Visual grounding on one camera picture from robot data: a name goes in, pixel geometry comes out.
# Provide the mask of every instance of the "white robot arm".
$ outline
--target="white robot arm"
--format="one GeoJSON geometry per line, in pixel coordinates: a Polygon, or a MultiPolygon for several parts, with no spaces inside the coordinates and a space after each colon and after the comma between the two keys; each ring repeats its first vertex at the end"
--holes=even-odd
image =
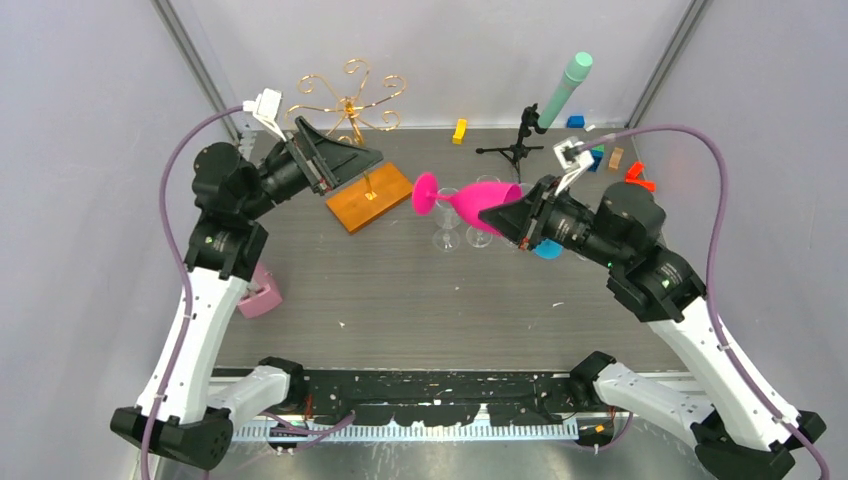
{"type": "Polygon", "coordinates": [[[208,392],[227,324],[247,292],[268,237],[257,219],[307,188],[324,195],[382,160],[379,151],[330,139],[302,117],[295,119],[293,135],[283,133],[275,122],[281,98],[266,89],[255,102],[244,104],[279,138],[258,165],[223,142],[196,156],[192,190],[201,214],[185,256],[191,318],[185,318],[184,290],[150,381],[136,404],[115,410],[110,423],[130,443],[204,470],[218,465],[234,430],[269,407],[294,408],[307,395],[303,367],[273,357],[229,388],[212,396],[208,392]],[[181,344],[180,335],[185,335],[181,344]],[[143,446],[147,438],[149,446],[143,446]]]}
{"type": "Polygon", "coordinates": [[[644,378],[604,353],[595,352],[570,372],[584,405],[603,403],[629,410],[692,446],[707,470],[725,478],[783,478],[794,465],[790,451],[825,430],[814,412],[799,411],[754,367],[719,319],[722,347],[710,319],[703,282],[680,255],[659,242],[665,212],[639,185],[615,183],[596,212],[567,188],[585,171],[587,152],[568,140],[554,147],[565,169],[543,177],[521,200],[484,210],[480,219],[522,249],[551,239],[609,270],[607,288],[639,321],[680,357],[707,394],[688,397],[644,378]],[[775,419],[749,388],[725,351],[732,348],[745,371],[785,418],[775,419]]]}

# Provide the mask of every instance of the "wooden block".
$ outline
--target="wooden block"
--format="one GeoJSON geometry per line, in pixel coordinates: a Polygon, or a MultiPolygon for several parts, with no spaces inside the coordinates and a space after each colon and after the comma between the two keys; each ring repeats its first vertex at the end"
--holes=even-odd
{"type": "Polygon", "coordinates": [[[621,163],[622,155],[624,155],[624,149],[616,147],[616,149],[612,151],[612,155],[610,155],[610,163],[607,168],[610,170],[618,170],[618,164],[621,163]]]}
{"type": "Polygon", "coordinates": [[[368,174],[376,194],[369,199],[361,178],[327,200],[327,207],[353,235],[412,196],[412,183],[391,162],[368,174]]]}

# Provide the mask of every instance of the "tripod stand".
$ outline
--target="tripod stand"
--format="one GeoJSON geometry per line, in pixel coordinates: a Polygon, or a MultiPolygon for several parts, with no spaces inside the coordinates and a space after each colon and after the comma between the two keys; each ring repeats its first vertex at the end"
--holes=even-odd
{"type": "Polygon", "coordinates": [[[533,134],[531,128],[540,135],[548,130],[547,128],[539,127],[539,114],[536,113],[538,106],[538,103],[534,103],[532,106],[524,108],[524,112],[521,114],[521,125],[518,127],[518,140],[514,144],[508,147],[478,148],[475,150],[477,153],[498,152],[506,157],[512,168],[515,169],[515,173],[518,174],[518,183],[521,183],[521,165],[519,163],[521,159],[527,158],[531,150],[541,150],[544,148],[524,145],[524,139],[533,134]]]}

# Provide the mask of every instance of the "pink object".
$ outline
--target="pink object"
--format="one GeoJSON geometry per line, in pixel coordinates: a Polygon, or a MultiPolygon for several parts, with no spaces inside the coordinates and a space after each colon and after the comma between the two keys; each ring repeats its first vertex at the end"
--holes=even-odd
{"type": "Polygon", "coordinates": [[[412,208],[415,213],[427,215],[433,209],[436,200],[445,200],[466,223],[493,235],[500,235],[500,233],[477,218],[480,211],[515,202],[523,196],[518,184],[501,182],[472,183],[449,196],[439,195],[438,191],[439,182],[436,176],[430,172],[422,173],[415,181],[415,187],[412,190],[412,208]]]}
{"type": "Polygon", "coordinates": [[[281,303],[283,303],[283,296],[280,295],[277,282],[264,265],[257,263],[248,293],[241,297],[238,303],[239,311],[245,318],[256,318],[270,312],[281,303]]]}

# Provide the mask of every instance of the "gray wall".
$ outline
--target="gray wall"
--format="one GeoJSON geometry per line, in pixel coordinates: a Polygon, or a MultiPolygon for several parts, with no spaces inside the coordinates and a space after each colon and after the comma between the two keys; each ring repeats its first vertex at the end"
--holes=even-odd
{"type": "MultiPolygon", "coordinates": [[[[0,478],[128,478],[138,450],[109,419],[141,392],[179,294],[159,175],[211,110],[146,1],[2,2],[0,71],[0,478]]],[[[223,139],[210,128],[189,151],[223,139]]],[[[182,239],[189,165],[170,196],[182,239]]]]}
{"type": "MultiPolygon", "coordinates": [[[[174,3],[225,98],[249,98],[272,86],[285,93],[286,108],[332,106],[322,86],[312,95],[297,93],[297,80],[320,73],[340,95],[353,95],[360,74],[345,75],[342,65],[363,57],[374,67],[363,95],[368,102],[381,98],[385,75],[409,81],[406,93],[381,105],[400,112],[403,125],[453,127],[465,117],[474,128],[516,125],[526,105],[544,106],[580,50],[595,57],[595,66],[562,118],[582,113],[592,123],[623,125],[689,1],[174,3]]],[[[379,124],[383,110],[374,110],[363,116],[379,124]]],[[[307,116],[321,127],[336,120],[307,116]]]]}
{"type": "MultiPolygon", "coordinates": [[[[727,157],[717,261],[720,311],[765,376],[821,413],[834,478],[848,475],[848,5],[713,2],[643,125],[703,129],[727,157]]],[[[717,171],[696,140],[637,140],[669,219],[670,245],[704,272],[717,171]]],[[[814,478],[806,453],[794,478],[814,478]]]]}

